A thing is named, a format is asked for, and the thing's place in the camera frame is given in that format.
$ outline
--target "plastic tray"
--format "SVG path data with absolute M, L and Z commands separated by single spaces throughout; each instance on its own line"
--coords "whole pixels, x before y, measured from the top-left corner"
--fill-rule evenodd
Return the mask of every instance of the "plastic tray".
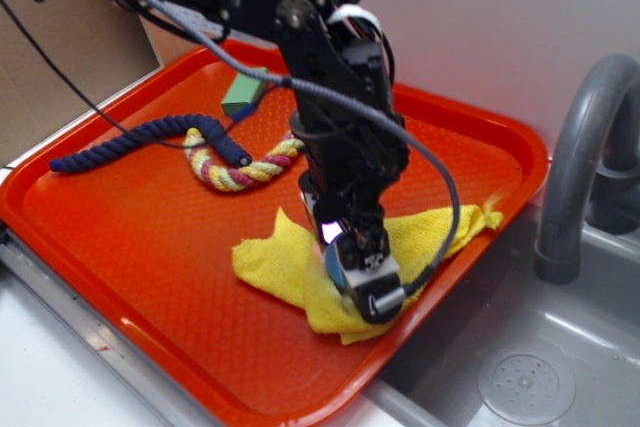
M 275 51 L 228 50 L 250 65 L 284 71 Z M 198 50 L 107 107 L 126 126 L 167 114 L 223 119 L 235 73 Z M 498 194 L 508 223 L 541 185 L 546 149 L 524 125 L 405 86 L 395 89 L 408 129 L 452 171 L 463 203 Z M 288 130 L 293 95 L 270 94 L 232 136 L 264 155 Z M 269 185 L 213 191 L 181 151 L 144 147 L 80 175 L 48 162 L 117 135 L 94 116 L 21 164 L 2 185 L 0 218 L 107 320 L 229 425 L 309 425 L 358 394 L 473 266 L 496 233 L 484 232 L 431 282 L 384 336 L 347 347 L 309 328 L 302 311 L 239 281 L 231 248 L 271 235 L 282 206 L 308 225 L 299 198 L 301 158 Z M 388 216 L 449 204 L 444 182 L 418 154 L 385 193 Z

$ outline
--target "gray cable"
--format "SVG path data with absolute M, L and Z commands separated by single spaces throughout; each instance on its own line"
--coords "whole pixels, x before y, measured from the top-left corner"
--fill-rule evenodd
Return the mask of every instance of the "gray cable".
M 389 118 L 387 118 L 382 112 L 379 112 L 370 106 L 360 102 L 357 99 L 352 97 L 348 97 L 344 94 L 336 92 L 327 87 L 314 84 L 313 82 L 309 82 L 302 79 L 285 77 L 281 75 L 269 74 L 265 72 L 257 72 L 240 61 L 235 59 L 233 56 L 228 54 L 222 47 L 214 43 L 209 37 L 204 35 L 199 30 L 193 28 L 192 26 L 183 22 L 171 9 L 168 9 L 165 4 L 161 0 L 143 0 L 150 7 L 154 8 L 158 12 L 162 13 L 170 20 L 178 24 L 182 27 L 185 32 L 193 36 L 198 42 L 207 47 L 213 54 L 215 54 L 221 61 L 227 64 L 232 69 L 246 75 L 247 77 L 254 78 L 261 82 L 272 83 L 281 87 L 291 88 L 295 91 L 299 91 L 308 95 L 316 96 L 323 98 L 333 104 L 340 105 L 357 115 L 371 121 L 382 129 L 385 129 L 398 137 L 400 140 L 406 142 L 407 144 L 413 146 L 422 156 L 424 156 L 429 162 L 433 164 L 438 173 L 442 176 L 444 181 L 447 184 L 447 188 L 449 189 L 449 194 L 451 196 L 451 207 L 453 210 L 453 218 L 451 221 L 451 228 L 447 233 L 445 240 L 442 245 L 438 249 L 438 252 L 434 256 L 433 261 L 427 268 L 435 269 L 442 259 L 444 258 L 447 250 L 451 246 L 453 242 L 453 238 L 455 236 L 456 231 L 458 230 L 458 224 L 460 222 L 460 196 L 458 195 L 458 189 L 455 185 L 455 181 L 451 173 L 447 170 L 444 164 L 427 148 L 425 147 L 418 139 L 416 139 L 413 135 L 407 132 L 403 127 L 396 124 Z M 412 284 L 407 284 L 403 286 L 403 289 L 407 291 L 415 291 L 414 286 Z

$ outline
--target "yellow cloth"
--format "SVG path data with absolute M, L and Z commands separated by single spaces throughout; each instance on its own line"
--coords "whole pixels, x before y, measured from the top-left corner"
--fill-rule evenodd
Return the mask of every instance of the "yellow cloth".
M 463 206 L 447 257 L 464 248 L 485 227 L 497 229 L 502 219 L 499 212 L 483 213 L 476 205 Z M 450 226 L 450 208 L 385 220 L 403 284 L 414 280 L 431 261 Z M 344 345 L 381 335 L 395 322 L 365 322 L 351 299 L 343 296 L 327 275 L 315 236 L 289 220 L 282 209 L 278 210 L 270 238 L 243 240 L 234 247 L 233 269 L 245 282 L 304 309 L 315 332 L 340 334 Z M 402 312 L 420 294 L 407 299 Z

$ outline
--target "rope toy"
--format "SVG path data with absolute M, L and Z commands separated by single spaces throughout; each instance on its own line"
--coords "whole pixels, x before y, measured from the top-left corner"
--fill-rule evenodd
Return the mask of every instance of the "rope toy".
M 213 146 L 229 164 L 240 167 L 251 163 L 251 156 L 226 134 L 219 120 L 202 114 L 187 114 L 167 115 L 162 119 L 145 122 L 131 129 L 135 137 L 123 134 L 88 150 L 61 159 L 53 159 L 49 162 L 49 168 L 52 172 L 86 172 L 146 145 L 148 142 L 145 142 L 145 139 L 159 140 L 165 137 L 185 135 L 187 130 L 192 127 L 202 132 L 200 142 L 206 141 Z
M 205 184 L 223 192 L 239 192 L 268 182 L 293 164 L 304 145 L 289 132 L 259 161 L 239 169 L 227 169 L 214 164 L 207 147 L 200 145 L 201 143 L 200 131 L 196 128 L 189 129 L 184 146 L 191 147 L 186 149 L 191 170 Z

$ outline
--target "green block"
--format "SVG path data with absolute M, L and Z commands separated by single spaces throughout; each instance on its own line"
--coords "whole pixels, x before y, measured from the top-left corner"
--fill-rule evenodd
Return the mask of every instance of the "green block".
M 268 72 L 266 67 L 252 69 L 257 72 Z M 222 101 L 222 110 L 226 115 L 233 115 L 243 107 L 253 103 L 266 89 L 267 84 L 259 80 L 247 77 L 244 74 L 236 75 L 231 87 Z

